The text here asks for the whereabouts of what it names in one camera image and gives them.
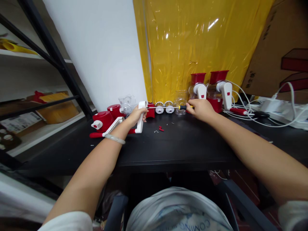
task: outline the person's left hand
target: person's left hand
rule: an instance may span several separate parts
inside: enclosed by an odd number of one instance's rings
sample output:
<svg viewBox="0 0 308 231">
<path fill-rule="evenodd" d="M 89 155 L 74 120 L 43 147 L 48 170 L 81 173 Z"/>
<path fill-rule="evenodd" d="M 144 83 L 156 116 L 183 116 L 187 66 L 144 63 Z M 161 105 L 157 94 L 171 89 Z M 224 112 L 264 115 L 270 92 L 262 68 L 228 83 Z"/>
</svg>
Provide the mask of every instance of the person's left hand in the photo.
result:
<svg viewBox="0 0 308 231">
<path fill-rule="evenodd" d="M 127 119 L 125 119 L 124 121 L 126 121 L 127 123 L 130 124 L 130 127 L 133 127 L 136 125 L 136 123 L 138 122 L 141 114 L 144 112 L 143 114 L 143 122 L 147 122 L 146 121 L 146 116 L 147 116 L 147 112 L 149 112 L 146 108 L 141 108 L 138 109 L 138 105 L 134 108 L 134 110 L 132 111 L 132 113 L 129 115 L 129 117 Z"/>
</svg>

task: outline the black metal shelf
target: black metal shelf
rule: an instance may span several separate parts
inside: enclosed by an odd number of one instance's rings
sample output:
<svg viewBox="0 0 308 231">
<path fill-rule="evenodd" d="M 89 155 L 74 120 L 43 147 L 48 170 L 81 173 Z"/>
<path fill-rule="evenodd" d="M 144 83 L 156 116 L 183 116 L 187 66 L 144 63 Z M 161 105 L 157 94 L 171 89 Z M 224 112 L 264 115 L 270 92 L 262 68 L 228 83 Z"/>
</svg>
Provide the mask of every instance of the black metal shelf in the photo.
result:
<svg viewBox="0 0 308 231">
<path fill-rule="evenodd" d="M 56 104 L 60 104 L 63 102 L 67 102 L 70 100 L 76 100 L 79 107 L 83 111 L 87 120 L 90 120 L 93 116 L 93 112 L 88 105 L 84 95 L 82 94 L 80 88 L 78 87 L 74 77 L 70 73 L 69 68 L 66 65 L 58 47 L 56 46 L 54 40 L 51 37 L 47 27 L 45 26 L 38 10 L 36 9 L 32 0 L 18 0 L 19 5 L 21 6 L 23 12 L 27 16 L 29 22 L 43 43 L 45 49 L 48 53 L 44 52 L 39 46 L 37 46 L 33 41 L 31 41 L 24 33 L 22 33 L 16 26 L 14 26 L 9 20 L 7 20 L 3 15 L 0 14 L 0 23 L 4 25 L 9 31 L 11 31 L 14 35 L 16 35 L 20 40 L 22 40 L 25 44 L 31 47 L 35 52 L 37 52 L 41 57 L 47 60 L 51 65 L 53 65 L 61 74 L 64 79 L 66 85 L 69 90 L 73 94 L 72 97 L 57 100 L 54 102 L 46 103 L 39 105 L 37 107 L 20 110 L 14 113 L 7 113 L 5 115 L 0 116 L 0 121 L 4 119 L 8 119 L 11 117 L 19 116 L 28 112 L 36 111 L 42 108 L 50 107 Z M 18 177 L 18 174 L 11 174 L 12 171 L 15 171 L 16 168 L 21 167 L 23 163 L 19 162 L 17 159 L 11 157 L 6 152 L 0 150 L 0 169 L 4 170 L 3 172 L 7 175 L 13 175 L 14 179 L 27 184 L 28 179 L 23 176 Z M 55 185 L 48 183 L 44 178 L 39 180 L 32 180 L 31 187 L 36 189 L 37 191 L 42 191 L 42 188 L 46 189 L 48 185 L 49 191 L 55 191 Z"/>
</svg>

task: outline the black desk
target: black desk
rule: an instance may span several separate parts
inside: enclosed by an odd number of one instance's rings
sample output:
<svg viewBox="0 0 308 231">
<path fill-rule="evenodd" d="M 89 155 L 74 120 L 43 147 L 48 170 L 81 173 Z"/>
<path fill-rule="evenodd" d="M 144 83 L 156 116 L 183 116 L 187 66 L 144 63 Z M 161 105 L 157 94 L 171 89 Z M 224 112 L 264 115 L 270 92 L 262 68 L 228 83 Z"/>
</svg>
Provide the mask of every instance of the black desk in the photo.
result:
<svg viewBox="0 0 308 231">
<path fill-rule="evenodd" d="M 269 128 L 253 121 L 243 121 L 255 131 L 273 140 L 273 144 L 303 164 L 308 164 L 308 132 L 292 127 Z M 83 122 L 61 141 L 24 164 L 17 171 L 26 176 L 73 175 L 101 138 Z M 154 133 L 162 126 L 164 132 Z M 116 172 L 199 171 L 243 167 L 222 137 L 209 125 L 192 115 L 155 115 L 148 118 L 142 134 L 131 134 L 122 147 Z"/>
</svg>

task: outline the shelf board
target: shelf board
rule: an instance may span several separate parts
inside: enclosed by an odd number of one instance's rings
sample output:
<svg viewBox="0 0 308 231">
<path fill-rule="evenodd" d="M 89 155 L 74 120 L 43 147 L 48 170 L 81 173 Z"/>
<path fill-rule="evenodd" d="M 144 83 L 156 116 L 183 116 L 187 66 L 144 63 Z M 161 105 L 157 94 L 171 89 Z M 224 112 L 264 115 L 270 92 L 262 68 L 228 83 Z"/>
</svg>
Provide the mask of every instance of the shelf board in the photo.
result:
<svg viewBox="0 0 308 231">
<path fill-rule="evenodd" d="M 92 111 L 95 111 L 96 108 L 94 106 L 90 106 Z M 61 131 L 62 129 L 68 127 L 69 125 L 75 123 L 76 121 L 82 119 L 85 117 L 84 113 L 81 112 L 78 115 L 74 116 L 73 118 L 59 124 L 47 124 L 38 130 L 35 130 L 23 137 L 21 137 L 22 143 L 17 146 L 16 148 L 7 151 L 7 154 L 9 154 L 12 157 L 15 157 L 19 155 L 20 153 L 24 152 L 25 150 L 33 147 L 34 145 L 40 143 L 41 141 L 47 139 L 48 137 L 52 136 L 53 134 L 56 134 L 57 132 Z"/>
<path fill-rule="evenodd" d="M 73 64 L 69 59 L 64 60 L 68 64 Z M 49 62 L 47 62 L 42 56 L 27 54 L 22 52 L 13 52 L 9 50 L 0 49 L 0 65 L 1 66 L 30 66 L 33 65 L 49 65 L 53 67 Z"/>
</svg>

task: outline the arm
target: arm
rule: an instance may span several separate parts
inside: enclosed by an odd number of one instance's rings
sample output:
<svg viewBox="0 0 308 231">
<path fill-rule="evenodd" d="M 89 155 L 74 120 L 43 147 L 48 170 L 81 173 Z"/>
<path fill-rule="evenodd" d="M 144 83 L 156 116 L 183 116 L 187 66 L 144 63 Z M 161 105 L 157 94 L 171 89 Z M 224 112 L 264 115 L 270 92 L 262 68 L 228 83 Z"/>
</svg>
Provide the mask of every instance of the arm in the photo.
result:
<svg viewBox="0 0 308 231">
<path fill-rule="evenodd" d="M 125 140 L 128 131 L 137 123 L 143 113 L 145 121 L 146 108 L 133 110 L 131 115 L 120 123 L 110 134 Z M 72 211 L 83 211 L 94 218 L 99 195 L 112 173 L 122 144 L 103 139 L 79 166 L 74 176 L 66 186 L 44 224 L 51 219 Z"/>
<path fill-rule="evenodd" d="M 188 101 L 187 110 L 212 126 L 230 145 L 243 164 L 258 177 L 280 205 L 289 200 L 308 200 L 308 169 L 263 138 L 217 114 L 204 99 Z"/>
</svg>

